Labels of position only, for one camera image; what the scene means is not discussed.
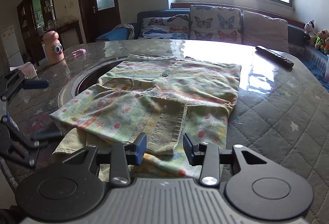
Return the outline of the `colourful patterned child's shirt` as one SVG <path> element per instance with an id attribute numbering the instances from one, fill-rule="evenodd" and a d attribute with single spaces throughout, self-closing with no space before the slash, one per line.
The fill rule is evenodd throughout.
<path id="1" fill-rule="evenodd" d="M 55 154 L 107 148 L 145 133 L 146 153 L 132 172 L 197 178 L 201 169 L 189 164 L 183 135 L 225 148 L 240 71 L 238 64 L 130 55 L 51 115 L 66 131 Z"/>

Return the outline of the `dark wooden display cabinet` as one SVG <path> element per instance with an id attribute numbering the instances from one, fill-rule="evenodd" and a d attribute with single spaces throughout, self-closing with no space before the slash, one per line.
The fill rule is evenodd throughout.
<path id="1" fill-rule="evenodd" d="M 79 20 L 69 17 L 62 21 L 56 17 L 53 0 L 22 0 L 17 6 L 18 20 L 27 51 L 27 59 L 39 65 L 46 58 L 42 47 L 42 36 L 54 30 L 62 35 L 69 30 L 74 30 L 78 42 L 83 43 Z"/>

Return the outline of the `upright butterfly print cushion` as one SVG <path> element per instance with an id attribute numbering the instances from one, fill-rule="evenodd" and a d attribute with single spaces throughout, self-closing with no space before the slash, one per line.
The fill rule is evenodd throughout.
<path id="1" fill-rule="evenodd" d="M 190 6 L 191 40 L 240 44 L 241 10 L 238 8 Z"/>

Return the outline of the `brown bear plush toy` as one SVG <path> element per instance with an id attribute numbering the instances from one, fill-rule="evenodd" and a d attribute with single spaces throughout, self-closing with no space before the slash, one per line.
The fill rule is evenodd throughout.
<path id="1" fill-rule="evenodd" d="M 328 38 L 328 30 L 319 31 L 316 35 L 315 48 L 322 51 L 326 45 L 325 40 Z"/>

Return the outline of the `flat butterfly print cushion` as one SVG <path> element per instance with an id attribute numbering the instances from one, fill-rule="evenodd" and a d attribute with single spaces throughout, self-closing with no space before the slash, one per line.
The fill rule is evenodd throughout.
<path id="1" fill-rule="evenodd" d="M 138 39 L 188 39 L 189 24 L 188 14 L 143 18 Z"/>

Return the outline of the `orange fox plush toy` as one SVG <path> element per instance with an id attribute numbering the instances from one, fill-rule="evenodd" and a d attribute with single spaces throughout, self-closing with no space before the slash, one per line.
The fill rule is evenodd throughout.
<path id="1" fill-rule="evenodd" d="M 327 37 L 324 41 L 324 48 L 322 50 L 323 54 L 329 54 L 329 38 Z"/>

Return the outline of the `pink cartoon face bottle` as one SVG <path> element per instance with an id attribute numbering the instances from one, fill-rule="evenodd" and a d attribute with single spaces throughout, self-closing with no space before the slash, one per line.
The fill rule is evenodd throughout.
<path id="1" fill-rule="evenodd" d="M 59 41 L 59 34 L 49 31 L 42 37 L 44 50 L 50 65 L 61 62 L 64 59 L 63 46 Z"/>

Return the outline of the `black round induction cooktop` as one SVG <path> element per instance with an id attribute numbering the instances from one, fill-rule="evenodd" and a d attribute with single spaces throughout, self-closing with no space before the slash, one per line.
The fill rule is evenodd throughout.
<path id="1" fill-rule="evenodd" d="M 75 97 L 78 94 L 82 93 L 84 90 L 87 90 L 89 87 L 93 86 L 94 84 L 97 84 L 98 79 L 102 75 L 106 74 L 122 62 L 122 60 L 115 62 L 108 61 L 86 70 L 73 83 L 71 89 L 72 96 Z"/>

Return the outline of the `dark blue sofa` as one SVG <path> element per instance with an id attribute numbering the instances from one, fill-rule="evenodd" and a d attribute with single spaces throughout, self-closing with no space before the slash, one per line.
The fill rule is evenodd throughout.
<path id="1" fill-rule="evenodd" d="M 183 20 L 186 21 L 190 17 L 190 10 L 187 8 L 175 8 L 168 10 L 142 11 L 137 14 L 136 23 L 119 24 L 111 31 L 98 36 L 96 41 L 106 42 L 112 40 L 142 38 L 144 34 L 143 29 L 146 29 L 146 23 L 144 20 L 148 19 L 152 26 L 157 24 L 160 29 L 164 29 L 167 20 L 172 22 L 175 18 L 181 16 L 183 16 Z M 324 78 L 328 57 L 318 50 L 311 48 L 308 37 L 300 27 L 288 24 L 287 30 L 289 50 L 291 51 L 291 54 L 299 58 L 319 82 L 328 88 L 328 81 Z"/>

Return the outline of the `blue grey cloth pile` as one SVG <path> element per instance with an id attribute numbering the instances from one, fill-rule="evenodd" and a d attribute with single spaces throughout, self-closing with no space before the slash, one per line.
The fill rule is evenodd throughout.
<path id="1" fill-rule="evenodd" d="M 96 42 L 107 42 L 114 40 L 131 40 L 135 38 L 134 26 L 132 24 L 119 24 L 113 30 L 106 32 L 96 38 Z"/>

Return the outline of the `white refrigerator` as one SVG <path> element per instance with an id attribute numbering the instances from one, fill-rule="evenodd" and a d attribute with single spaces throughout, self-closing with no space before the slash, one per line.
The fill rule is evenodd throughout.
<path id="1" fill-rule="evenodd" d="M 13 26 L 8 27 L 1 32 L 1 40 L 5 49 L 6 57 L 10 67 L 18 67 L 23 65 L 22 55 L 17 43 L 15 29 Z"/>

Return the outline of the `plain beige cushion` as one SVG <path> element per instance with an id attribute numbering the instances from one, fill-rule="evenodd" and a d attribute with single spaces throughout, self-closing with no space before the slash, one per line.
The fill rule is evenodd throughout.
<path id="1" fill-rule="evenodd" d="M 288 53 L 288 22 L 244 10 L 243 43 Z"/>

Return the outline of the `black white plush toy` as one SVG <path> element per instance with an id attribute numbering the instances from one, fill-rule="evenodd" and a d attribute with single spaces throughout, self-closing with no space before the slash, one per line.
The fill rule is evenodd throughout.
<path id="1" fill-rule="evenodd" d="M 315 36 L 315 21 L 310 20 L 304 26 L 304 40 L 309 42 Z"/>

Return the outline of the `black remote control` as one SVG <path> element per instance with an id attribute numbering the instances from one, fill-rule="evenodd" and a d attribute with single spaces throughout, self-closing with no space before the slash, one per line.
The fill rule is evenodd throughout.
<path id="1" fill-rule="evenodd" d="M 268 48 L 264 48 L 262 46 L 256 46 L 255 49 L 263 57 L 269 59 L 270 61 L 273 61 L 276 64 L 281 65 L 282 67 L 284 67 L 286 69 L 292 69 L 294 66 L 294 63 L 292 61 L 290 61 L 289 59 L 286 59 L 282 55 L 280 55 Z"/>

